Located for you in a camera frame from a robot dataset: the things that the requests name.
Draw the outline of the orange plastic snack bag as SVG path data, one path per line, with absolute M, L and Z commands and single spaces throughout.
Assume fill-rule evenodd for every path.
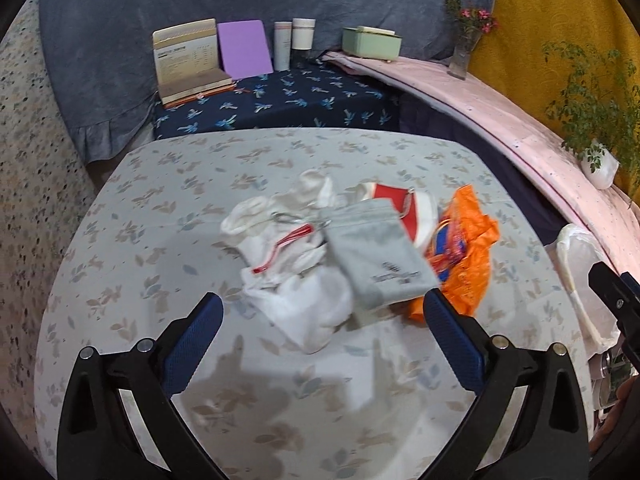
M 499 236 L 498 221 L 482 211 L 472 185 L 458 188 L 423 253 L 458 313 L 473 316 L 485 297 L 490 250 Z

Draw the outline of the grey drawstring pouch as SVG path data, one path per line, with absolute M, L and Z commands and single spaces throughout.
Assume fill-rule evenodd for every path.
M 387 198 L 322 209 L 319 222 L 331 258 L 363 309 L 419 298 L 439 286 Z

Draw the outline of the white tissue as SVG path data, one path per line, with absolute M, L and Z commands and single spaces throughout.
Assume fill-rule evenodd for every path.
M 299 350 L 316 353 L 352 315 L 352 286 L 329 259 L 320 212 L 340 202 L 331 177 L 307 170 L 292 188 L 238 203 L 220 225 L 240 254 L 243 295 Z

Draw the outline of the green plant white pot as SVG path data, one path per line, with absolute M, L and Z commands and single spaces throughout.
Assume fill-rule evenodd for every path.
M 547 117 L 561 129 L 562 148 L 590 172 L 612 155 L 627 179 L 628 195 L 639 188 L 639 69 L 617 49 L 593 44 L 549 41 L 544 59 L 566 64 L 559 95 L 546 107 Z

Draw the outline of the pink cloth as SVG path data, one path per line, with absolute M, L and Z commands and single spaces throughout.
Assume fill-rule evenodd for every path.
M 616 186 L 589 182 L 562 140 L 501 93 L 469 75 L 450 76 L 433 62 L 393 62 L 329 52 L 322 60 L 405 91 L 473 130 L 533 182 L 570 223 L 593 234 L 618 273 L 639 274 L 639 208 Z

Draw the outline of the speckled floral cloth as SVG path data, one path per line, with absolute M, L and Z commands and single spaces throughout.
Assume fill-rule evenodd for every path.
M 39 0 L 26 0 L 1 41 L 1 405 L 32 453 L 41 320 L 93 199 L 44 64 Z

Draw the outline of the mustard yellow curtain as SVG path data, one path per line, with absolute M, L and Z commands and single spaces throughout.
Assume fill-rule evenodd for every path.
M 556 134 L 546 108 L 560 95 L 568 64 L 544 58 L 544 44 L 567 41 L 615 49 L 639 62 L 639 35 L 617 0 L 495 0 L 498 27 L 480 40 L 470 73 Z

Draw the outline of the vase with pink flowers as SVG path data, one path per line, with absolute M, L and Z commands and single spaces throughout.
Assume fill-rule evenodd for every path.
M 463 3 L 462 0 L 445 0 L 445 10 L 454 23 L 454 53 L 448 65 L 448 74 L 465 80 L 471 54 L 480 37 L 488 35 L 497 26 L 495 15 L 480 6 Z

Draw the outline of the navy floral cloth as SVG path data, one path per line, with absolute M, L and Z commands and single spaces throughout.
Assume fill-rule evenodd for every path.
M 187 134 L 263 128 L 399 129 L 400 92 L 331 63 L 240 80 L 233 89 L 174 107 L 157 103 L 156 140 Z

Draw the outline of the mint green box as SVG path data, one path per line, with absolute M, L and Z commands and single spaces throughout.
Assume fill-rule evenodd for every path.
M 342 50 L 356 58 L 392 62 L 399 58 L 401 36 L 393 30 L 358 26 L 344 27 Z

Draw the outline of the beige open box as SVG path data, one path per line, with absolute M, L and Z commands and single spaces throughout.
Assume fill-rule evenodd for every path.
M 220 68 L 214 18 L 157 29 L 152 51 L 164 107 L 233 88 L 231 76 Z

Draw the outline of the white cylindrical jar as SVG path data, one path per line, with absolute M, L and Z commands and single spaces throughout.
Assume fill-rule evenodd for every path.
M 310 51 L 314 43 L 314 18 L 294 18 L 292 21 L 291 47 L 295 51 Z

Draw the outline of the purple notebook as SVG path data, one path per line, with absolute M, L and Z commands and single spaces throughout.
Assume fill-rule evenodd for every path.
M 218 40 L 222 66 L 233 80 L 273 72 L 265 27 L 261 20 L 220 23 Z

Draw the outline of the blue-grey blanket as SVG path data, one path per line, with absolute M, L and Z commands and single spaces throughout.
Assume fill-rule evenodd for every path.
M 495 2 L 464 1 L 487 9 Z M 444 58 L 454 44 L 444 0 L 39 0 L 47 70 L 83 162 L 115 157 L 148 120 L 157 89 L 153 32 L 204 18 L 266 27 L 311 18 L 314 53 L 360 25 L 397 32 L 409 58 Z

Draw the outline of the tall white tube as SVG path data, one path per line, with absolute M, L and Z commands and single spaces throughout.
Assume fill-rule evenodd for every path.
M 273 68 L 276 72 L 290 69 L 292 23 L 275 22 L 273 25 Z

